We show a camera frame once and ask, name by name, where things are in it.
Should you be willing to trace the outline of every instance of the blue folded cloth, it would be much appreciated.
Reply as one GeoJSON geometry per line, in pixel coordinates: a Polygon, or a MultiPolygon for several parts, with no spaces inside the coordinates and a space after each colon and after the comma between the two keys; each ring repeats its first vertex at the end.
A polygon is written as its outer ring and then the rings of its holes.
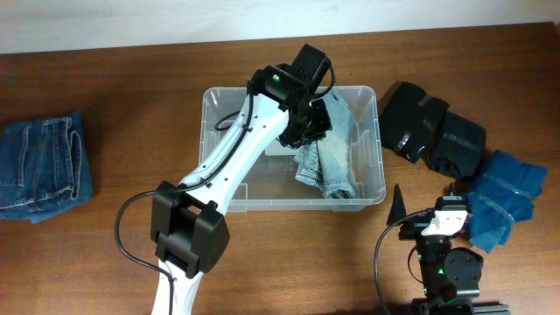
{"type": "Polygon", "coordinates": [[[526,164],[497,150],[464,197],[471,208],[471,243],[490,253],[506,245],[516,222],[533,218],[533,200],[543,190],[547,169],[526,164]]]}
{"type": "Polygon", "coordinates": [[[328,199],[357,198],[351,157],[354,114],[336,90],[322,99],[331,117],[332,130],[327,131],[323,139],[297,152],[294,157],[299,164],[296,179],[321,189],[328,199]]]}
{"type": "Polygon", "coordinates": [[[0,219],[38,223],[93,197],[80,113],[6,125],[0,161],[0,219]]]}

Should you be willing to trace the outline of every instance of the white plastic bin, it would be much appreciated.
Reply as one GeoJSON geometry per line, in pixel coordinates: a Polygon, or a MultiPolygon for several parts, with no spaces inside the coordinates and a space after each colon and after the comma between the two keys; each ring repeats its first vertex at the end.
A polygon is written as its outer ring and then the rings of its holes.
{"type": "MultiPolygon", "coordinates": [[[[324,199],[321,191],[295,180],[298,164],[292,153],[277,152],[272,144],[256,160],[234,194],[228,212],[248,210],[360,211],[383,201],[386,194],[382,147],[379,137],[375,92],[371,87],[335,87],[354,114],[353,171],[358,181],[358,199],[324,199]]],[[[202,163],[226,131],[216,131],[220,118],[241,109],[245,87],[211,87],[203,96],[199,163],[202,163]]]]}

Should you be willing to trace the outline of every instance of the brown wooden surface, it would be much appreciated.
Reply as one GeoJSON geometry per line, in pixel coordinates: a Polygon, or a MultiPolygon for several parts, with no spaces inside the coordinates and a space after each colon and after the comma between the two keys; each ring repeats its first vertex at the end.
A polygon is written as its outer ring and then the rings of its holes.
{"type": "MultiPolygon", "coordinates": [[[[290,62],[305,42],[327,52],[337,84],[368,85],[381,99],[396,81],[415,82],[485,126],[490,150],[549,167],[535,218],[484,255],[478,301],[500,300],[515,314],[560,313],[560,38],[553,24],[0,56],[0,123],[80,111],[95,189],[91,202],[40,224],[0,222],[0,313],[150,313],[158,276],[117,250],[118,207],[197,165],[207,88],[244,86],[257,68],[290,62]]],[[[433,206],[451,181],[390,150],[383,159],[387,198],[359,213],[229,214],[231,241],[204,277],[194,312],[376,308],[373,252],[393,185],[401,184],[415,211],[433,206]]],[[[126,213],[122,238],[155,263],[149,230],[144,200],[126,213]]],[[[381,249],[390,303],[423,295],[406,267],[412,246],[394,232],[381,249]]]]}

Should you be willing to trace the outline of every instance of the white background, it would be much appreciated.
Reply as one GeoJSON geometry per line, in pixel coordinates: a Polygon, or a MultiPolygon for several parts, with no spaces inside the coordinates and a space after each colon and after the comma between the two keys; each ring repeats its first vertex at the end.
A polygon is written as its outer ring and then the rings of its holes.
{"type": "Polygon", "coordinates": [[[0,0],[0,53],[559,18],[560,0],[0,0]]]}

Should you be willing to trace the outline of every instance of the folded garment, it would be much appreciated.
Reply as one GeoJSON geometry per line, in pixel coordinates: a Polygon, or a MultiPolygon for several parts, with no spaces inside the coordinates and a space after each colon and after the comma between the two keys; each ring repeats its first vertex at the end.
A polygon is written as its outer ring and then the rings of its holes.
{"type": "Polygon", "coordinates": [[[358,189],[352,167],[351,141],[354,114],[339,92],[323,97],[332,130],[325,138],[303,146],[294,157],[296,179],[323,192],[325,198],[356,198],[358,189]]]}
{"type": "Polygon", "coordinates": [[[544,167],[497,150],[464,195],[472,211],[471,243],[488,253],[506,245],[513,225],[533,218],[533,200],[543,192],[546,174],[544,167]]]}
{"type": "Polygon", "coordinates": [[[403,82],[379,118],[381,145],[415,163],[428,149],[447,102],[403,82]]]}
{"type": "Polygon", "coordinates": [[[474,176],[482,159],[487,131],[478,124],[447,112],[441,130],[428,155],[428,165],[436,172],[454,179],[474,176]]]}
{"type": "Polygon", "coordinates": [[[6,125],[0,161],[0,219],[38,223],[93,197],[80,113],[6,125]]]}

